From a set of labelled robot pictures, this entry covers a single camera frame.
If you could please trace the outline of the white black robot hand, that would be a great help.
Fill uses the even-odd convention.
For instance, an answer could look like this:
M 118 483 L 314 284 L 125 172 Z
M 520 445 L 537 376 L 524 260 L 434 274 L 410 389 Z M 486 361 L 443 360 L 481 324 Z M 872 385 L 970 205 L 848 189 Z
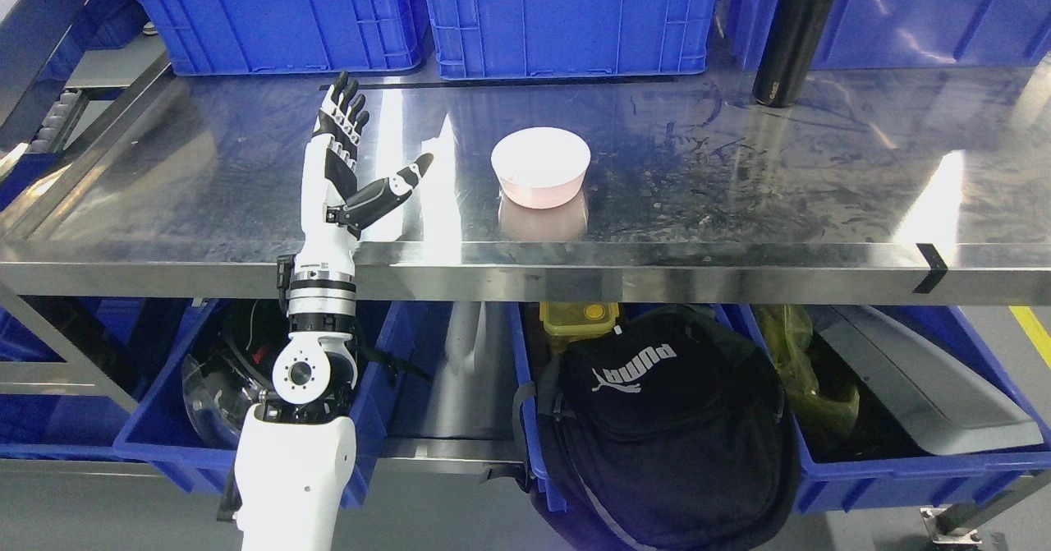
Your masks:
M 296 274 L 356 276 L 353 252 L 360 233 L 401 206 L 434 161 L 434 154 L 425 152 L 398 172 L 362 186 L 358 148 L 369 120 L 358 80 L 339 72 L 325 90 L 305 145 L 300 213 L 305 239 L 294 256 Z

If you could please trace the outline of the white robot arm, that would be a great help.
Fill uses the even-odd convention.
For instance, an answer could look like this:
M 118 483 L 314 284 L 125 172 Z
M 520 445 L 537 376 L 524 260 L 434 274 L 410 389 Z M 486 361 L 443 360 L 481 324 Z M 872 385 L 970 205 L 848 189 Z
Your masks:
M 273 393 L 247 412 L 234 460 L 244 550 L 328 550 L 356 464 L 356 387 L 347 348 L 356 314 L 349 256 L 281 262 L 288 342 L 273 363 Z

